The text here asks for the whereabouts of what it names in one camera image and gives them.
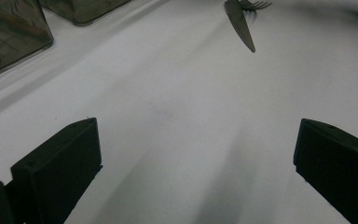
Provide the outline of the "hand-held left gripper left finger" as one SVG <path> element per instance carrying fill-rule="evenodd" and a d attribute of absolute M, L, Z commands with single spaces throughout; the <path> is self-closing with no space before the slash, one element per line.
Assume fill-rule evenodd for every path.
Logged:
<path fill-rule="evenodd" d="M 16 224 L 63 224 L 101 169 L 97 119 L 64 127 L 10 168 Z"/>

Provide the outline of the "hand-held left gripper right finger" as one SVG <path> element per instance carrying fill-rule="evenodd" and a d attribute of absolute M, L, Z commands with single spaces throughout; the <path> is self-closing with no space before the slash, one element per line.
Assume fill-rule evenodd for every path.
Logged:
<path fill-rule="evenodd" d="M 358 138 L 317 120 L 302 119 L 294 165 L 351 224 L 358 224 Z"/>

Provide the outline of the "white table cover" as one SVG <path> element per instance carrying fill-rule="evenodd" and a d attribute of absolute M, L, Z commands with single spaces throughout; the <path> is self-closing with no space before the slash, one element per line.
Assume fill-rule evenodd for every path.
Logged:
<path fill-rule="evenodd" d="M 358 0 L 134 0 L 0 74 L 0 180 L 98 120 L 103 169 L 66 224 L 348 224 L 295 170 L 301 120 L 358 137 Z"/>

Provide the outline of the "metal table knife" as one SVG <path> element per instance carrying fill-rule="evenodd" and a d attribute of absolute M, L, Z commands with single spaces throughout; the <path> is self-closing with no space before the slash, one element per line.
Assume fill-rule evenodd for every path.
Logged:
<path fill-rule="evenodd" d="M 227 0 L 224 4 L 224 8 L 241 41 L 252 53 L 255 53 L 255 44 L 239 0 Z"/>

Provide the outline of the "metal fork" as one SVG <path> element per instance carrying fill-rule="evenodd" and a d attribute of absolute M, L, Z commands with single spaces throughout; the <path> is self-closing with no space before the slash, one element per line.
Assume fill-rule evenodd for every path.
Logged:
<path fill-rule="evenodd" d="M 239 3 L 245 11 L 257 11 L 271 6 L 271 3 L 266 1 L 256 1 L 252 3 L 249 0 L 240 0 Z"/>

